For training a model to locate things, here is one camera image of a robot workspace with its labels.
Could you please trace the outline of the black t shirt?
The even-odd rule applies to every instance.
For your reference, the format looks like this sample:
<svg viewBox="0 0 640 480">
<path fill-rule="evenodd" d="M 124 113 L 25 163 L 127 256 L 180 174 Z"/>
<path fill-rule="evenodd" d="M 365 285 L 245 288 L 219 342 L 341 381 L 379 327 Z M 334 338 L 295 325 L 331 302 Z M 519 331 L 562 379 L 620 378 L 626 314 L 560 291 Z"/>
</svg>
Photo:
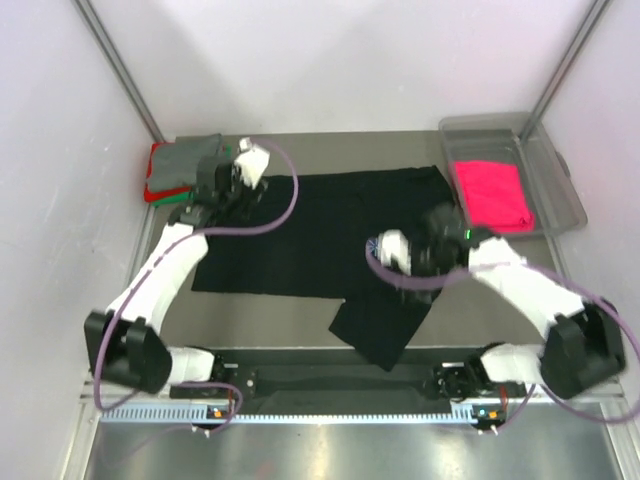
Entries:
<svg viewBox="0 0 640 480">
<path fill-rule="evenodd" d="M 192 288 L 339 299 L 329 329 L 385 371 L 398 363 L 439 293 L 420 299 L 382 282 L 365 259 L 387 230 L 421 234 L 421 217 L 453 200 L 435 166 L 305 175 L 289 218 L 256 236 L 211 236 Z"/>
</svg>

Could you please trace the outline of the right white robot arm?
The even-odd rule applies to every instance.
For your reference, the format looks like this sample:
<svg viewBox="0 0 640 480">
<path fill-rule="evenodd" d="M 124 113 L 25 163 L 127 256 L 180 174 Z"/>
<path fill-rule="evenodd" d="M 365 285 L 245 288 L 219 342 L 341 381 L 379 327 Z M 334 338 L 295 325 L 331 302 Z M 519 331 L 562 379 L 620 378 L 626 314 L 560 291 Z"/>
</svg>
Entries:
<svg viewBox="0 0 640 480">
<path fill-rule="evenodd" d="M 627 359 L 614 308 L 581 296 L 532 268 L 507 239 L 486 226 L 470 227 L 443 204 L 423 215 L 408 240 L 413 277 L 467 270 L 538 331 L 544 343 L 486 346 L 468 361 L 466 380 L 487 396 L 503 382 L 537 383 L 568 400 L 625 371 Z"/>
</svg>

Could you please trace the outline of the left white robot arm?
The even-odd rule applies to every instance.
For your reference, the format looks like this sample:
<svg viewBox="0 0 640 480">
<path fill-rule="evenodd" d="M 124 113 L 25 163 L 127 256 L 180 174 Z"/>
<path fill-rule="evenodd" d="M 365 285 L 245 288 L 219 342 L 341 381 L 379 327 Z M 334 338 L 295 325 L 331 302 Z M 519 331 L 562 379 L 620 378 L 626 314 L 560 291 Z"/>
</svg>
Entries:
<svg viewBox="0 0 640 480">
<path fill-rule="evenodd" d="M 205 396 L 226 387 L 225 370 L 213 353 L 198 347 L 170 347 L 159 333 L 183 283 L 207 254 L 208 237 L 250 236 L 260 228 L 227 227 L 229 218 L 247 212 L 265 192 L 269 151 L 241 150 L 235 159 L 203 158 L 188 199 L 164 225 L 156 247 L 129 286 L 104 310 L 92 311 L 84 335 L 94 386 L 109 382 L 156 394 L 167 386 L 190 383 Z"/>
</svg>

